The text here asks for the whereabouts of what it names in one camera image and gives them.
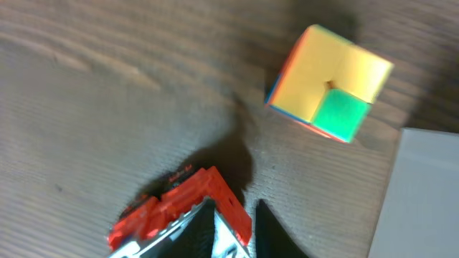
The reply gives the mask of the colourful puzzle cube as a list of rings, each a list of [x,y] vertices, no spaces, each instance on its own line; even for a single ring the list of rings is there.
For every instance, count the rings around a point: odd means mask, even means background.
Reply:
[[[265,104],[323,137],[350,143],[393,67],[313,24],[295,43]]]

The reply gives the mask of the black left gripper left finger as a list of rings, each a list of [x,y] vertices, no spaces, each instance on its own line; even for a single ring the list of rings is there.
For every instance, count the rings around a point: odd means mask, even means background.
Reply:
[[[157,258],[211,257],[215,237],[215,202],[207,199],[171,226],[153,253]]]

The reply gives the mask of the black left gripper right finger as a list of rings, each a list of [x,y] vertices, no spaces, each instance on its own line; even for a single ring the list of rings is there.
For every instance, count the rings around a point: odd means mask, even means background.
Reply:
[[[255,208],[255,251],[257,258],[308,258],[264,199],[259,199]]]

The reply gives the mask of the red toy truck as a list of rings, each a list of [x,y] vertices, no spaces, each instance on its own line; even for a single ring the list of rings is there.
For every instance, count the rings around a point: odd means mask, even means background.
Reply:
[[[248,257],[252,219],[214,166],[186,166],[137,195],[110,228],[110,256],[153,257],[166,231],[207,199],[216,205],[211,257]]]

